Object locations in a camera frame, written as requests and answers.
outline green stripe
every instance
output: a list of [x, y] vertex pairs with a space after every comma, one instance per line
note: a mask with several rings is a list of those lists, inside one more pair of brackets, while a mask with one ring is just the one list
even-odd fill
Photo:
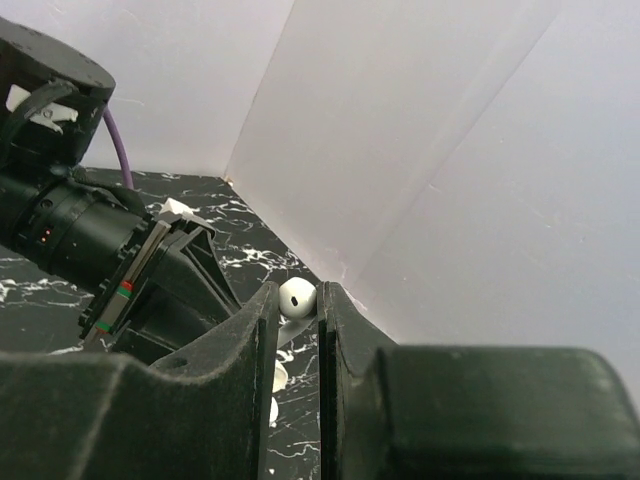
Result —
[[124, 287], [118, 287], [118, 293], [126, 298], [131, 298], [131, 292]]
[[104, 332], [109, 333], [109, 330], [111, 330], [111, 325], [107, 325], [104, 322], [97, 322], [96, 323], [96, 328], [99, 329], [99, 330], [102, 330]]

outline white wall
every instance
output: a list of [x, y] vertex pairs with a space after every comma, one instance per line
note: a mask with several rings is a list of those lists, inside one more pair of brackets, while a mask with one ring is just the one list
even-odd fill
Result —
[[[2, 0], [105, 67], [133, 168], [220, 175], [293, 0]], [[85, 163], [117, 167], [106, 129]]]
[[640, 401], [635, 0], [298, 0], [229, 167], [400, 341], [594, 348]]

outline black marble surface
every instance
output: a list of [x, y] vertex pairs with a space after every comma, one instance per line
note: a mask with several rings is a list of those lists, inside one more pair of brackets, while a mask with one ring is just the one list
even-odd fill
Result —
[[[108, 182], [120, 180], [117, 171], [93, 173]], [[242, 302], [266, 280], [282, 284], [299, 276], [317, 283], [306, 266], [221, 179], [138, 173], [134, 180], [151, 211], [159, 210], [167, 197], [173, 197], [215, 226], [222, 267]], [[77, 317], [88, 300], [89, 296], [73, 285], [44, 274], [0, 247], [1, 351], [81, 351]], [[320, 431], [315, 328], [278, 351], [278, 357], [289, 373], [289, 382], [275, 394], [279, 416], [271, 425], [266, 478], [316, 479]]]

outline cable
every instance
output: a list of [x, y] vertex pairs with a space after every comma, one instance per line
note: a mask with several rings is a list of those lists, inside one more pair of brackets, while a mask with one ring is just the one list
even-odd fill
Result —
[[104, 119], [104, 123], [106, 123], [107, 125], [107, 130], [109, 130], [109, 135], [111, 135], [113, 146], [115, 147], [116, 154], [118, 155], [118, 161], [120, 162], [120, 170], [122, 170], [122, 180], [124, 182], [124, 185], [127, 188], [133, 189], [133, 176], [131, 175], [131, 168], [129, 167], [127, 152], [124, 149], [122, 137], [120, 136], [120, 132], [118, 132], [116, 121], [113, 118], [109, 107], [105, 107], [102, 118]]
[[76, 181], [76, 183], [79, 183], [80, 185], [101, 188], [111, 193], [111, 195], [113, 195], [123, 207], [125, 207], [131, 213], [138, 215], [139, 217], [144, 217], [147, 213], [144, 202], [138, 195], [138, 192], [131, 188], [102, 182], [96, 178], [92, 178], [91, 174], [88, 173], [80, 165], [73, 169], [71, 176]]

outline wireless earbud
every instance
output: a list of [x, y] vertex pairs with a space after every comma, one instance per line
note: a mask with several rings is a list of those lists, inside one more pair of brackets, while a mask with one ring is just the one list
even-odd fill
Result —
[[280, 313], [289, 320], [300, 320], [316, 309], [316, 287], [300, 277], [287, 280], [280, 287]]
[[[276, 370], [273, 375], [273, 393], [283, 390], [287, 386], [289, 380], [289, 374], [278, 360], [276, 360]], [[269, 423], [273, 423], [278, 419], [278, 402], [275, 398], [271, 397], [271, 413], [269, 415]]]

